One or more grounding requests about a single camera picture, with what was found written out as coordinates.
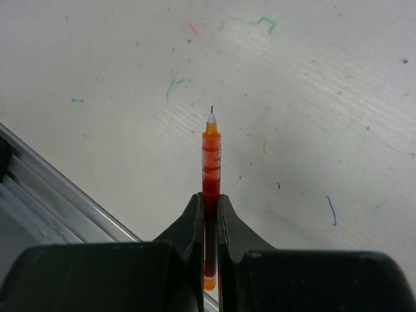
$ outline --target stained white surface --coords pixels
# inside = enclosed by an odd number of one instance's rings
[[[248,23],[263,16],[272,36]],[[3,0],[0,122],[152,239],[201,189],[214,105],[222,191],[249,226],[386,252],[416,287],[415,16],[412,0]]]

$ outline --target scribble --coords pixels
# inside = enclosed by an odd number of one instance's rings
[[[270,27],[268,28],[268,35],[269,36],[274,35],[274,28],[276,27],[276,22],[270,18],[262,17],[258,21],[246,21],[245,19],[242,19],[242,18],[233,18],[233,20],[243,21],[245,23],[249,23],[252,25],[257,25],[257,24],[260,24],[262,21],[266,21],[267,23],[270,24]]]
[[[337,225],[337,216],[335,215],[335,209],[333,208],[331,198],[329,198],[329,196],[325,196],[325,198],[328,199],[328,203],[329,203],[329,205],[331,207],[331,210],[332,210],[332,214],[333,214],[333,224],[332,225],[336,226]]]
[[[182,83],[182,82],[184,82],[184,81],[185,81],[184,79],[177,80],[177,79],[174,77],[174,71],[173,71],[173,70],[170,70],[170,75],[171,75],[171,77],[172,77],[172,80],[170,81],[169,88],[168,88],[168,90],[166,91],[166,100],[167,100],[167,101],[169,101],[170,91],[172,90],[172,88],[174,87],[174,85],[176,85],[176,84],[178,85],[179,83]]]
[[[194,32],[195,37],[198,35],[198,31],[196,30],[196,28],[193,26],[193,24],[191,22],[188,23],[188,27]]]

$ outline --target orange pen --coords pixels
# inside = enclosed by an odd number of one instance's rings
[[[215,288],[217,224],[216,206],[220,198],[221,134],[211,106],[207,129],[202,133],[202,194],[205,220],[205,272],[204,288]]]

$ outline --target green squiggle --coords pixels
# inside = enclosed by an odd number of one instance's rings
[[[174,87],[174,85],[178,85],[179,83],[182,83],[182,82],[184,82],[185,80],[184,79],[181,79],[181,80],[177,80],[175,77],[174,77],[174,71],[173,70],[170,70],[170,75],[172,76],[172,80],[170,81],[170,84],[169,84],[169,88],[168,88],[168,90],[166,91],[166,100],[167,101],[169,101],[169,94],[170,94],[170,91],[172,90],[172,88]]]
[[[259,19],[258,21],[246,21],[245,19],[242,19],[242,18],[233,18],[233,20],[243,21],[245,23],[249,23],[249,24],[252,24],[252,25],[257,25],[257,24],[260,24],[262,21],[266,21],[267,23],[270,24],[270,27],[268,28],[268,35],[269,36],[272,36],[274,34],[274,28],[276,27],[276,22],[275,21],[271,20],[270,18],[265,18],[265,17]]]

